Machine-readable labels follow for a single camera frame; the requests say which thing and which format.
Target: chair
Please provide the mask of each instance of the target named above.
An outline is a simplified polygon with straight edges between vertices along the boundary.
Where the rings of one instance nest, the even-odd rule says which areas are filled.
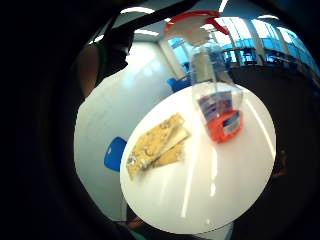
[[[104,156],[104,165],[114,171],[120,172],[121,157],[127,142],[121,137],[116,137],[110,143]]]
[[[193,235],[196,239],[230,240],[233,232],[233,222],[214,231]]]
[[[266,65],[266,61],[264,60],[264,58],[262,57],[261,54],[259,54],[259,58],[260,58],[262,66],[265,66]]]
[[[231,70],[231,57],[228,57],[227,59],[226,59],[226,70],[227,71],[230,71]]]
[[[179,80],[176,80],[175,78],[169,78],[167,80],[167,83],[170,85],[171,90],[174,93],[178,92],[186,87],[191,86],[191,81],[190,81],[190,77],[188,74]]]

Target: window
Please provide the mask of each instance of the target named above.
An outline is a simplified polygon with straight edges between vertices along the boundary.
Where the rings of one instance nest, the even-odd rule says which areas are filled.
[[[254,47],[249,29],[241,18],[222,17],[216,20],[220,25],[228,28],[236,47]]]
[[[232,48],[231,39],[228,35],[216,31],[214,32],[214,36],[216,37],[217,42],[222,49]]]
[[[284,51],[279,36],[271,24],[256,19],[252,20],[251,22],[257,30],[257,33],[265,48],[279,52]]]

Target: table surface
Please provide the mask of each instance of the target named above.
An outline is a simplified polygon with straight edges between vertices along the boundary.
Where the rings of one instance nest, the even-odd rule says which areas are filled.
[[[120,183],[127,203],[146,223],[178,234],[212,231],[237,219],[259,197],[272,172],[276,135],[262,101],[242,89],[243,129],[228,142],[208,137],[191,87],[160,102],[137,125],[121,160]],[[131,181],[126,162],[139,136],[176,112],[191,133],[184,159]]]

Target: water bottle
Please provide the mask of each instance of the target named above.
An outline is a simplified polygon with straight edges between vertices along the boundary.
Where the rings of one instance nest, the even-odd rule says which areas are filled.
[[[243,126],[242,90],[234,84],[225,67],[221,47],[210,38],[204,24],[229,34],[214,18],[217,11],[182,13],[166,24],[167,37],[183,37],[193,46],[190,54],[192,97],[208,135],[217,143],[236,136]]]

